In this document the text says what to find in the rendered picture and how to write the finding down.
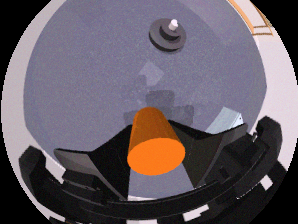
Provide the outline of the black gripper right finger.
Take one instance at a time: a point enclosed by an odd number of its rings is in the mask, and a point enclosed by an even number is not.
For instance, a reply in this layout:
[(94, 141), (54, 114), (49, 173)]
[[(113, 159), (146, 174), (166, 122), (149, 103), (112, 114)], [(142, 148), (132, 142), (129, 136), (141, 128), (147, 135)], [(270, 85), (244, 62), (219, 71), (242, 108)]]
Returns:
[(180, 143), (185, 147), (185, 157), (181, 163), (184, 164), (190, 183), (194, 186), (193, 189), (206, 185), (204, 179), (209, 175), (213, 164), (216, 163), (222, 148), (230, 144), (231, 141), (245, 136), (246, 129), (249, 128), (247, 123), (243, 123), (239, 124), (238, 127), (235, 125), (234, 128), (213, 135), (213, 133), (201, 132), (196, 128), (186, 127), (186, 125), (177, 123), (174, 120), (169, 119), (168, 121), (174, 129), (173, 132), (181, 140)]

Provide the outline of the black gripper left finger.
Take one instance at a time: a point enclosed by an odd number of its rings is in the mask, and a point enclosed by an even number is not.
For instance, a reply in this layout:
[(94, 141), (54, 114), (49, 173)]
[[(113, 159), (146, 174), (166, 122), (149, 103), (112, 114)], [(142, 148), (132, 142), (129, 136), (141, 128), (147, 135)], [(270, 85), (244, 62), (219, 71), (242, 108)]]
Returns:
[(110, 190), (120, 197), (121, 201), (128, 200), (130, 167), (128, 164), (128, 148), (132, 136), (132, 124), (118, 132), (108, 143), (92, 152), (71, 151), (71, 149), (53, 149), (65, 169), (78, 173), (96, 175)]

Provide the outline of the orange knob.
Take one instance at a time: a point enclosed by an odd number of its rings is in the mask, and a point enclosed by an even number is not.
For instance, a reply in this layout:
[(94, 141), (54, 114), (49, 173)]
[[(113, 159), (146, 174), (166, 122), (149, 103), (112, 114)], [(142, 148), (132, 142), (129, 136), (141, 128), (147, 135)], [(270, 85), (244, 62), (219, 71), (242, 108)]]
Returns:
[(181, 164), (185, 147), (168, 119), (156, 108), (144, 108), (133, 117), (128, 164), (141, 175), (162, 175)]

